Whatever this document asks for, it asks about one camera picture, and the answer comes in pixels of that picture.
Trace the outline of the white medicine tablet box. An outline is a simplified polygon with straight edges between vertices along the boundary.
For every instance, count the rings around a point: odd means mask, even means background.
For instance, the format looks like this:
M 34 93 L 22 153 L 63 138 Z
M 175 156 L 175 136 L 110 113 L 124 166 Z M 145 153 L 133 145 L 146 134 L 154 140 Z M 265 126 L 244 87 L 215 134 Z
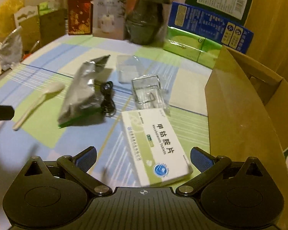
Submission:
M 193 173 L 162 108 L 123 111 L 121 119 L 140 186 L 165 186 Z

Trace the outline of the yellow plastic bag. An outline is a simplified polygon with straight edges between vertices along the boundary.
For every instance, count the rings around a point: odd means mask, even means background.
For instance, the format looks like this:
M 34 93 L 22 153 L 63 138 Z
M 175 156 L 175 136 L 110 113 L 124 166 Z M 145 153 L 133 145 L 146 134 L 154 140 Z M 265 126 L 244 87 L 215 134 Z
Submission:
M 25 0 L 6 0 L 0 5 L 0 39 L 5 39 L 15 28 L 14 14 L 25 5 Z

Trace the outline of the brown cardboard box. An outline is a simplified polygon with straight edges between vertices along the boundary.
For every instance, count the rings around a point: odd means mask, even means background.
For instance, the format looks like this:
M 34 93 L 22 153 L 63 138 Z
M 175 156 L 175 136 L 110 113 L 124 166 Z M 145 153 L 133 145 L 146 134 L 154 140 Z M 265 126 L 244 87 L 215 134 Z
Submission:
M 288 229 L 288 82 L 258 61 L 222 47 L 205 86 L 210 152 L 235 161 L 257 157 L 280 189 Z

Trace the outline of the blue product box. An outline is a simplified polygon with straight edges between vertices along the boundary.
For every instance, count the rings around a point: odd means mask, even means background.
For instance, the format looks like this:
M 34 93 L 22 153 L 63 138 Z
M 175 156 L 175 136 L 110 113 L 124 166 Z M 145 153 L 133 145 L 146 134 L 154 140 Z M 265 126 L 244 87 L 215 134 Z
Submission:
M 254 33 L 214 12 L 173 2 L 168 26 L 226 45 L 245 54 Z

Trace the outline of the crumpled silver foil bag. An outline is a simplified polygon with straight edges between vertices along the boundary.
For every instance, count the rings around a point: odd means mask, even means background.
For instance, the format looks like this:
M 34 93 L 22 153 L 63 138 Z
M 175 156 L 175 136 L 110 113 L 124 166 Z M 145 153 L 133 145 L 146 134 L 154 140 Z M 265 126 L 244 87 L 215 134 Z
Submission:
M 22 59 L 22 27 L 18 26 L 0 43 L 0 66 L 6 71 Z

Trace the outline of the white plastic spoon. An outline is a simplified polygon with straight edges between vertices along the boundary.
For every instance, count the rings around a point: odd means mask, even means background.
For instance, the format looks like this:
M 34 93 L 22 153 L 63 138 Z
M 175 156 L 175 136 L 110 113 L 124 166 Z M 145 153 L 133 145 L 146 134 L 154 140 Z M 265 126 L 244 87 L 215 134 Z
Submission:
M 22 124 L 30 117 L 30 115 L 35 111 L 38 106 L 43 104 L 46 100 L 48 100 L 51 97 L 56 96 L 61 91 L 63 91 L 65 88 L 65 85 L 61 82 L 54 82 L 49 85 L 47 85 L 41 92 L 40 96 L 36 99 L 36 101 L 25 111 L 25 113 L 20 117 L 20 119 L 14 124 L 12 129 L 14 131 L 18 131 Z

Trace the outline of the red gold gift box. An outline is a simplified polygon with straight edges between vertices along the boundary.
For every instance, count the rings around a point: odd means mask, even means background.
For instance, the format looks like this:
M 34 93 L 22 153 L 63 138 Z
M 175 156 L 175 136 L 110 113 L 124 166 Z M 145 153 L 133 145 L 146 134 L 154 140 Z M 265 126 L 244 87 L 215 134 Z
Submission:
M 92 34 L 91 0 L 68 0 L 68 35 Z

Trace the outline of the silver foil pouch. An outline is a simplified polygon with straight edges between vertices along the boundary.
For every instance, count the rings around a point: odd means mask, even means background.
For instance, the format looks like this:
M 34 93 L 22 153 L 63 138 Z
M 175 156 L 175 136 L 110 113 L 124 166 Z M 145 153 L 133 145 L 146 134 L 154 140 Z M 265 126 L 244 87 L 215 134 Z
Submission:
M 85 61 L 74 75 L 66 92 L 58 118 L 60 128 L 101 113 L 103 95 L 95 87 L 95 79 L 104 70 L 109 55 Z

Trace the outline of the checked tablecloth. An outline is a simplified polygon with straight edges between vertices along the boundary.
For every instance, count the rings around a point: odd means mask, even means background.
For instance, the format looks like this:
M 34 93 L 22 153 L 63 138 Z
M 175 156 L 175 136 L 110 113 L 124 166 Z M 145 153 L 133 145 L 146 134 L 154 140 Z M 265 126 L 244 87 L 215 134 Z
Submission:
M 93 96 L 93 103 L 99 105 L 103 100 L 100 86 L 111 81 L 116 108 L 113 116 L 97 112 L 71 126 L 59 127 L 58 117 L 66 97 L 66 90 L 62 90 L 38 106 L 20 129 L 13 129 L 47 86 L 62 83 L 69 88 L 84 62 L 103 56 L 108 56 L 107 64 L 85 83 L 85 94 Z M 138 185 L 121 121 L 121 113 L 134 110 L 136 105 L 131 84 L 118 80 L 118 56 L 136 57 L 144 74 L 159 76 L 168 100 L 168 119 L 183 149 L 210 149 L 204 94 L 210 69 L 157 45 L 143 47 L 90 35 L 66 35 L 35 52 L 0 79 L 0 105 L 12 106 L 15 111 L 13 119 L 0 121 L 0 229 L 10 227 L 2 209 L 3 197 L 31 156 L 56 160 L 94 146 L 98 157 L 90 175 L 111 187 Z

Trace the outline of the brown paper gift bag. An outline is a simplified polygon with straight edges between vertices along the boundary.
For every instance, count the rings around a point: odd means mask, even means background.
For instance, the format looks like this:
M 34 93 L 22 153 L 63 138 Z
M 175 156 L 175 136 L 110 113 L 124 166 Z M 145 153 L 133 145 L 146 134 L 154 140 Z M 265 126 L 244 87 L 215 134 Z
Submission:
M 59 2 L 25 6 L 14 13 L 15 25 L 22 28 L 23 51 L 29 53 L 66 34 L 65 10 Z

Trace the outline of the clear plastic clamshell with clip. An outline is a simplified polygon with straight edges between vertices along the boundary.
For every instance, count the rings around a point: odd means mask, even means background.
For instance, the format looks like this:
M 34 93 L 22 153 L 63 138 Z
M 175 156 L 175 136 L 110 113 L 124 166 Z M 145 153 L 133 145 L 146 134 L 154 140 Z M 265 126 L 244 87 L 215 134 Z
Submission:
M 170 106 L 166 98 L 166 90 L 161 85 L 158 75 L 143 75 L 131 81 L 132 95 L 138 110 L 161 108 L 166 114 L 170 113 Z

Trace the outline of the white appliance product box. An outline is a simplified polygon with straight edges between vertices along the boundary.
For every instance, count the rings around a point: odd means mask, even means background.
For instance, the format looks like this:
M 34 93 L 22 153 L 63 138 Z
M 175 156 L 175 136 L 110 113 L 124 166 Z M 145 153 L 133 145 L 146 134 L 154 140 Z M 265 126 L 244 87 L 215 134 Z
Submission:
M 93 36 L 107 39 L 126 38 L 126 5 L 128 0 L 93 0 Z

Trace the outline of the clear flat plastic tray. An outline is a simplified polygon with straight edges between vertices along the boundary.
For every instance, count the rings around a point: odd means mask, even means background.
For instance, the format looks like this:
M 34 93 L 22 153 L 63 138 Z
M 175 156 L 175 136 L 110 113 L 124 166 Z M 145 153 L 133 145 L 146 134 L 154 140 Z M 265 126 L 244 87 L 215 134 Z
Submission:
M 133 78 L 142 76 L 145 68 L 137 56 L 118 55 L 116 58 L 116 71 L 118 73 L 118 82 L 129 84 Z

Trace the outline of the light green tissue pack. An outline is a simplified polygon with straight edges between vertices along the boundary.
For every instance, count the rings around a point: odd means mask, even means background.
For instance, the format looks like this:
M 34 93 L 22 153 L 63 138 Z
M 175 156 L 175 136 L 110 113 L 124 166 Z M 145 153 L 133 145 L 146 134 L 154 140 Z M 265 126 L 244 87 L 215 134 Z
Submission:
M 174 27 L 167 27 L 163 49 L 210 69 L 221 51 L 221 44 Z

